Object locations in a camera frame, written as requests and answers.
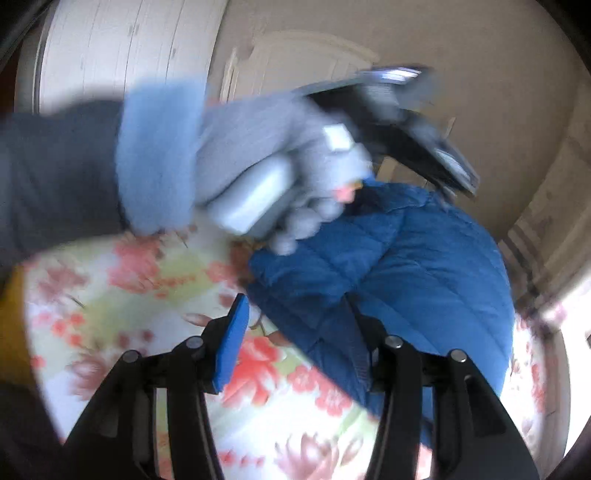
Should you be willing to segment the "grey gloved left hand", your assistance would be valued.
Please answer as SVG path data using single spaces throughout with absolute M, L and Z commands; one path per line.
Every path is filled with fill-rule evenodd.
M 195 206 L 219 228 L 286 256 L 339 218 L 370 175 L 367 149 L 311 100 L 253 97 L 205 110 Z

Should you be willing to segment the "dark sleeve blue cuff forearm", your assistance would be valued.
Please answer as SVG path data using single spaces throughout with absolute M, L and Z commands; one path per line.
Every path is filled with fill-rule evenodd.
M 204 85 L 144 85 L 122 100 L 1 121 L 1 275 L 68 242 L 184 228 L 197 203 Z

